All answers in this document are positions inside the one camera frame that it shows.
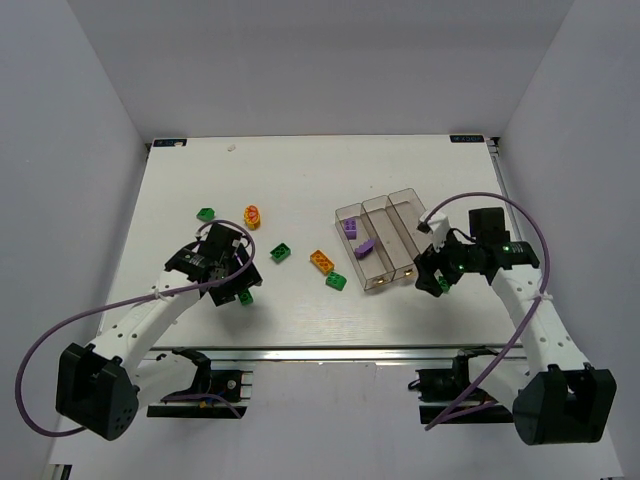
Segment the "green lego brick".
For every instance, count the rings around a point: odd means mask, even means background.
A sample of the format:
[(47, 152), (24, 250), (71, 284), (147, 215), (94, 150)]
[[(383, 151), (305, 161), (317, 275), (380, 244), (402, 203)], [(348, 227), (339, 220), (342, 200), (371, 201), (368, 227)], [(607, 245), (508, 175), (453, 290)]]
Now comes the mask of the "green lego brick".
[(330, 272), (325, 280), (325, 284), (337, 291), (342, 291), (347, 284), (347, 279), (339, 273)]
[(244, 290), (238, 294), (238, 299), (243, 306), (250, 305), (254, 299), (249, 290)]
[(210, 207), (201, 208), (196, 214), (196, 218), (203, 223), (211, 222), (215, 217), (216, 212)]
[(281, 263), (290, 255), (291, 255), (291, 249), (284, 242), (278, 244), (274, 249), (270, 251), (270, 256), (272, 260), (277, 264)]
[(451, 286), (443, 276), (438, 277), (438, 284), (443, 293), (448, 293), (450, 291)]

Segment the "yellow orange flower lego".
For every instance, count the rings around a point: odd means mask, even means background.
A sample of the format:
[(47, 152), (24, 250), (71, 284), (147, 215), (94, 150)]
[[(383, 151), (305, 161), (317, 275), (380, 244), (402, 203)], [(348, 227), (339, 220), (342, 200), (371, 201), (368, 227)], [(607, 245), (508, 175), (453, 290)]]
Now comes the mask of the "yellow orange flower lego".
[(256, 205), (249, 205), (244, 210), (244, 222), (250, 230), (256, 230), (261, 226), (261, 214)]

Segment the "orange long lego brick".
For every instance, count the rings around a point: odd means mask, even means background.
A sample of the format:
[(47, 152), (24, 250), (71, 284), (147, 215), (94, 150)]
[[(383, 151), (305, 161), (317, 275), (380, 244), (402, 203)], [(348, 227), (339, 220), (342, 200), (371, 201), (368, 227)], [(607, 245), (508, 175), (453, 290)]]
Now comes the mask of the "orange long lego brick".
[(321, 250), (316, 250), (310, 255), (311, 263), (325, 276), (334, 271), (335, 264)]

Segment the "purple curved lego brick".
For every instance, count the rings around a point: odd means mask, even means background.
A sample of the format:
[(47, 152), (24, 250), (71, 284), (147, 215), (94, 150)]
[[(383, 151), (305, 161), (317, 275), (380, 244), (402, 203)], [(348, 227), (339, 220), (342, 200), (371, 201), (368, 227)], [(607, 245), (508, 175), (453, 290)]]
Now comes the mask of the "purple curved lego brick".
[(366, 258), (368, 255), (370, 255), (374, 251), (375, 244), (376, 242), (373, 238), (370, 238), (364, 241), (362, 244), (360, 244), (358, 247), (355, 248), (354, 250), (355, 258), (358, 260)]

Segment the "purple square lego brick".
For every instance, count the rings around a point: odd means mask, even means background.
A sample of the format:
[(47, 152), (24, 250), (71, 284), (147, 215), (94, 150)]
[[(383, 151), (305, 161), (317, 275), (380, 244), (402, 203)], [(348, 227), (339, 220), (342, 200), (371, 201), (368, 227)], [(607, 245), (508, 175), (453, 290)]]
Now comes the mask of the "purple square lego brick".
[(342, 222), (343, 232), (348, 240), (356, 240), (358, 236), (357, 221), (355, 217), (344, 219)]

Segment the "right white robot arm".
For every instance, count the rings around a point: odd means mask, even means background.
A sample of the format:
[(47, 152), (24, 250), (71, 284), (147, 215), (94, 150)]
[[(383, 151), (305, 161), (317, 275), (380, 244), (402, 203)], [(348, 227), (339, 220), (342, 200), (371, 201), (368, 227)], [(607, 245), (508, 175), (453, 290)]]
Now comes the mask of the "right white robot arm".
[[(441, 213), (424, 214), (418, 229), (432, 241), (414, 259), (417, 288), (440, 297), (465, 274), (484, 277), (504, 305), (527, 361), (520, 371), (505, 362), (504, 352), (487, 347), (460, 351), (447, 379), (421, 381), (425, 401), (452, 400), (427, 426), (502, 407), (527, 445), (600, 441), (616, 381), (609, 370), (593, 367), (571, 339), (546, 293), (539, 259), (529, 243), (512, 239), (503, 209), (470, 211), (465, 242)], [(477, 393), (484, 393), (485, 402), (467, 411), (460, 408)]]

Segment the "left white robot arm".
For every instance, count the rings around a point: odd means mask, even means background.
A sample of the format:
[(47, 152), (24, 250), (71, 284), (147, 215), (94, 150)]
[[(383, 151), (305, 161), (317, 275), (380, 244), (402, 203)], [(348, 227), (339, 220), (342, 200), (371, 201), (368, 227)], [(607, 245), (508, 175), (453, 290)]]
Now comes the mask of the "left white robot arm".
[(105, 440), (119, 438), (137, 412), (158, 402), (207, 399), (226, 404), (211, 378), (211, 361), (177, 347), (154, 361), (145, 357), (164, 333), (204, 297), (232, 302), (262, 282), (255, 242), (241, 226), (214, 220), (164, 264), (149, 292), (87, 345), (69, 345), (59, 360), (56, 410)]

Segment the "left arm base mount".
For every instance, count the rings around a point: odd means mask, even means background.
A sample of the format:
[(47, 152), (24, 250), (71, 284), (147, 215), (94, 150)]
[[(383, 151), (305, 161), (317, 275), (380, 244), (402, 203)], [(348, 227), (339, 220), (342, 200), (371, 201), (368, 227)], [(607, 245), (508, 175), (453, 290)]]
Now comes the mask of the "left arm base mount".
[(252, 394), (253, 372), (238, 366), (212, 364), (204, 353), (190, 348), (171, 351), (195, 368), (191, 385), (166, 394), (147, 407), (148, 418), (240, 420)]

